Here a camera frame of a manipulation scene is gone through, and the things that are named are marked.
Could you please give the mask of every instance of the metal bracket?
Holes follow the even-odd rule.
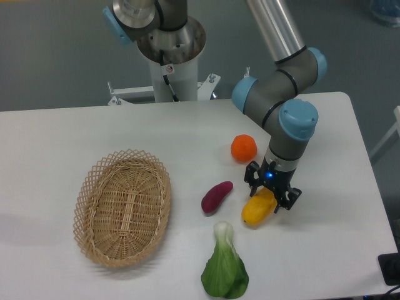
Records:
[[[198,82],[197,100],[208,101],[210,99],[216,99],[217,95],[215,94],[214,90],[220,80],[220,76],[211,73],[204,82]],[[134,104],[135,100],[139,98],[154,97],[154,89],[152,86],[113,89],[111,82],[108,82],[107,85],[111,96],[111,100],[108,102],[108,105]],[[123,98],[131,99],[131,102],[125,101]]]

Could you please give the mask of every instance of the white vegetable stem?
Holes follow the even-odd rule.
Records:
[[[233,246],[233,226],[231,224],[226,221],[216,223],[214,225],[214,234],[220,247],[228,244],[232,248],[234,255],[238,255]]]

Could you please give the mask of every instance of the orange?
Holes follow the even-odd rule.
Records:
[[[247,134],[236,136],[231,144],[231,154],[234,159],[245,163],[257,155],[257,145],[255,140]]]

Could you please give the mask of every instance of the screw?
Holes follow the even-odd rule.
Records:
[[[214,73],[211,73],[209,78],[210,78],[210,83],[213,83],[216,76]]]
[[[246,68],[246,72],[244,73],[244,78],[249,77],[250,76],[250,67]]]

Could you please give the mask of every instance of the gray floor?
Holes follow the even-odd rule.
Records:
[[[0,111],[102,106],[109,101],[107,81],[114,88],[151,85],[135,45],[120,46],[103,21],[101,10],[110,2],[2,2]],[[288,5],[307,45],[329,62],[325,79],[307,92],[350,95],[370,151],[395,122],[393,109],[400,105],[400,29],[377,23],[367,0]],[[189,14],[207,32],[199,79],[210,72],[222,76],[220,98],[230,98],[246,66],[259,78],[274,70],[244,1],[189,0]],[[400,142],[374,166],[390,220],[400,218],[399,167]]]

